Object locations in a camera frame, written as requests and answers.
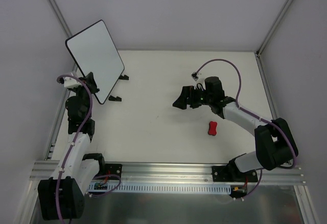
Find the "white board with black frame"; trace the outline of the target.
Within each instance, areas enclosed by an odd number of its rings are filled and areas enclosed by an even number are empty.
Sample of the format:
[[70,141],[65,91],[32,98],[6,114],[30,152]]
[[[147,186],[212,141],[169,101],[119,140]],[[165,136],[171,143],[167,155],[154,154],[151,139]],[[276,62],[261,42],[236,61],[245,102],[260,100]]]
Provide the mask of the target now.
[[99,20],[67,38],[65,46],[83,76],[93,73],[100,90],[95,96],[103,105],[125,70],[105,22]]

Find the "red whiteboard eraser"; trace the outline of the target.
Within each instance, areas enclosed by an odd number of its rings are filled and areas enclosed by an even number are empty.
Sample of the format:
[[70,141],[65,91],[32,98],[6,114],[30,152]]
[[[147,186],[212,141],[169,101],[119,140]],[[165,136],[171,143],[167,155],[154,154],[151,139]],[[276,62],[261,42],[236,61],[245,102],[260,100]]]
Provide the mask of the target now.
[[217,134],[217,122],[215,121],[210,121],[208,124],[208,134],[211,136],[216,136]]

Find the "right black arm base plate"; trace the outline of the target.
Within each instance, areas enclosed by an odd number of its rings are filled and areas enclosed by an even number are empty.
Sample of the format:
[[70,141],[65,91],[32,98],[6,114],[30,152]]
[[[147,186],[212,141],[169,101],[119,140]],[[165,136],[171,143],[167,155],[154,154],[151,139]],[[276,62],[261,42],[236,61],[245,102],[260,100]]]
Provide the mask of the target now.
[[255,170],[240,172],[237,167],[231,165],[212,166],[212,178],[214,182],[243,182],[256,183],[258,175]]

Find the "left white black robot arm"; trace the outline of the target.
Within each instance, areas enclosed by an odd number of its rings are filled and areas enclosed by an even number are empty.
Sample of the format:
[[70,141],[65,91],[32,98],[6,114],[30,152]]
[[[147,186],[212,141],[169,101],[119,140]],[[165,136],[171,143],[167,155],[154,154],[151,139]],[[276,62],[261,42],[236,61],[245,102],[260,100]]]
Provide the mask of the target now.
[[102,154],[88,154],[95,121],[91,118],[92,95],[99,91],[94,74],[77,77],[71,72],[58,77],[58,83],[74,92],[65,102],[68,115],[68,141],[54,172],[38,184],[38,197],[44,220],[78,219],[85,206],[84,196],[93,178],[106,174]]

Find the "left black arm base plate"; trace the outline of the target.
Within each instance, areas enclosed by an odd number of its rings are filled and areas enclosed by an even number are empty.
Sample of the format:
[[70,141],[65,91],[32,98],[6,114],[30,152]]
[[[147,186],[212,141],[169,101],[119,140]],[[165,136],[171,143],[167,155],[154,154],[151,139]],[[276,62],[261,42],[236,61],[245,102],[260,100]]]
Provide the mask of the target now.
[[121,177],[122,176],[122,164],[118,163],[106,163],[105,164],[105,174],[110,175],[108,177],[105,177],[106,180],[118,180],[116,176]]

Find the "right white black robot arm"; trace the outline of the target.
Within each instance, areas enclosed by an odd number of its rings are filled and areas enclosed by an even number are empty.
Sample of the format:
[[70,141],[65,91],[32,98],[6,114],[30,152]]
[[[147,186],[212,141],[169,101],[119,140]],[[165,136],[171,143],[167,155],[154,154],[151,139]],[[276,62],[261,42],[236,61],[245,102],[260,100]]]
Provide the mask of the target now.
[[173,107],[185,110],[209,106],[211,111],[231,121],[254,137],[255,150],[231,159],[226,166],[213,172],[218,182],[257,182],[258,169],[284,167],[298,156],[298,149],[288,123],[283,118],[268,121],[237,104],[226,96],[218,77],[208,77],[204,84],[184,86]]

